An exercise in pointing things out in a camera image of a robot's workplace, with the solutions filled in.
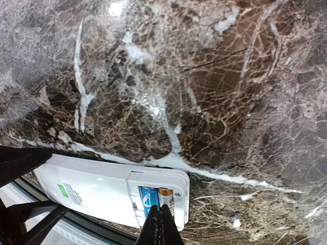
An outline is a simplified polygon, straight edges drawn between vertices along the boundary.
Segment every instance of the blue battery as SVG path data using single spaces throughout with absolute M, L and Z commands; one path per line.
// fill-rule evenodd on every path
M 150 208 L 153 205 L 157 205 L 159 208 L 158 189 L 140 186 L 139 191 L 141 193 L 142 202 L 143 202 L 143 206 L 144 206 L 144 214 L 145 214 L 145 218 L 146 218 L 146 217 L 148 217 Z

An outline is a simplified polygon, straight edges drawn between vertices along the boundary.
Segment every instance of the green label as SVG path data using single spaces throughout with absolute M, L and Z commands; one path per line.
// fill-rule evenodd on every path
M 68 196 L 68 194 L 67 194 L 65 188 L 64 188 L 62 185 L 58 185 L 58 187 L 59 187 L 61 193 L 63 194 L 63 196 L 64 196 L 65 198 L 69 198 L 69 196 Z

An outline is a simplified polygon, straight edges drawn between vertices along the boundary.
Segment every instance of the black rubber edge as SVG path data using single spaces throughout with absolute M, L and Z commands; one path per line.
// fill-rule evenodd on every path
M 12 182 L 12 184 L 26 192 L 35 201 L 49 200 L 43 189 L 26 176 L 20 177 Z M 72 210 L 65 215 L 63 220 L 108 244 L 133 245 L 137 239 L 137 236 L 103 223 L 96 218 Z

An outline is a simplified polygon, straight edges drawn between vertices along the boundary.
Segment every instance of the dark crack line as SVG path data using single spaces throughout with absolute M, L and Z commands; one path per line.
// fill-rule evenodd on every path
M 187 68 L 187 69 L 185 69 L 183 72 L 185 72 L 185 71 L 189 71 L 189 70 L 192 70 L 192 69 L 196 69 L 196 68 L 200 68 L 200 67 L 203 67 L 203 66 L 206 66 L 206 65 L 211 65 L 211 64 L 214 64 L 214 63 L 217 63 L 217 62 L 223 61 L 223 60 L 226 60 L 226 59 L 230 58 L 231 56 L 236 55 L 236 54 L 241 53 L 241 52 L 244 52 L 244 51 L 246 51 L 246 50 L 247 50 L 247 48 L 244 48 L 244 49 L 242 49 L 242 50 L 239 50 L 239 51 L 236 51 L 236 52 L 234 52 L 234 53 L 231 53 L 230 55 L 228 55 L 228 56 L 226 56 L 226 57 L 224 57 L 224 58 L 221 58 L 221 59 L 219 59 L 219 60 L 214 60 L 214 61 L 209 62 L 209 63 L 205 63 L 205 64 L 202 64 L 202 65 L 198 65 L 198 66 L 194 66 L 194 67 L 191 67 L 191 68 Z

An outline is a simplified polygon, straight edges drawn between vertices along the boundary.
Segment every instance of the battery compartment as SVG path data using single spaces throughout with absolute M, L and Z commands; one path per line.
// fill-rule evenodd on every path
M 142 227 L 146 219 L 140 187 L 165 188 L 178 194 L 177 197 L 174 195 L 174 220 L 177 229 L 182 231 L 189 218 L 189 183 L 186 181 L 187 179 L 188 177 L 184 179 L 179 175 L 166 175 L 162 172 L 159 174 L 147 173 L 146 171 L 142 173 L 132 172 L 128 178 L 128 186 L 139 226 Z
M 34 170 L 49 199 L 103 220 L 140 228 L 145 222 L 139 187 L 166 188 L 174 193 L 174 220 L 179 231 L 189 219 L 190 180 L 177 169 L 93 161 L 53 154 Z M 68 195 L 58 185 L 69 187 Z
M 148 216 L 151 206 L 156 205 L 158 208 L 160 208 L 163 206 L 163 204 L 167 204 L 172 217 L 175 216 L 174 190 L 163 187 L 158 189 L 148 186 L 139 186 L 138 188 L 145 210 L 145 217 Z

